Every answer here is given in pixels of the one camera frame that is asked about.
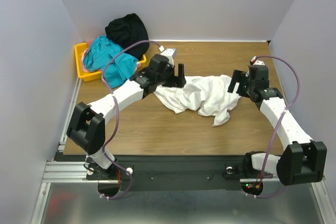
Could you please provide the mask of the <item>white t shirt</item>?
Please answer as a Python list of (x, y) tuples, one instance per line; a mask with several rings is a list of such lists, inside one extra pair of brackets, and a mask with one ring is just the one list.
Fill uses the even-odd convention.
[(236, 93), (229, 93), (232, 80), (227, 75), (220, 76), (187, 76), (183, 88), (159, 86), (155, 96), (168, 109), (176, 114), (186, 110), (196, 111), (200, 116), (213, 116), (213, 127), (220, 126), (230, 119), (229, 111), (233, 110), (240, 99)]

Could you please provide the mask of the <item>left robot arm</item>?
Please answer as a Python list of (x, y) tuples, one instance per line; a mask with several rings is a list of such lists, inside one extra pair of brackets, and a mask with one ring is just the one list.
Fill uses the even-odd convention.
[(184, 87), (184, 66), (174, 65), (175, 55), (175, 49), (163, 50), (112, 94), (88, 105), (80, 102), (75, 106), (67, 136), (99, 166), (104, 178), (113, 178), (117, 172), (116, 159), (106, 149), (106, 124), (112, 118), (118, 119), (126, 107), (155, 92), (158, 86)]

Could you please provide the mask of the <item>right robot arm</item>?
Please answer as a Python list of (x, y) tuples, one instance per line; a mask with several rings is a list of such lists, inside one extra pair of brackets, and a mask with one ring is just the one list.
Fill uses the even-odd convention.
[(250, 65), (247, 72), (234, 70), (228, 92), (249, 98), (256, 105), (274, 128), (272, 137), (279, 137), (283, 153), (280, 156), (268, 152), (246, 153), (241, 170), (248, 177), (259, 172), (275, 175), (285, 186), (320, 182), (327, 147), (301, 128), (281, 92), (269, 86), (268, 74), (268, 67), (263, 63)]

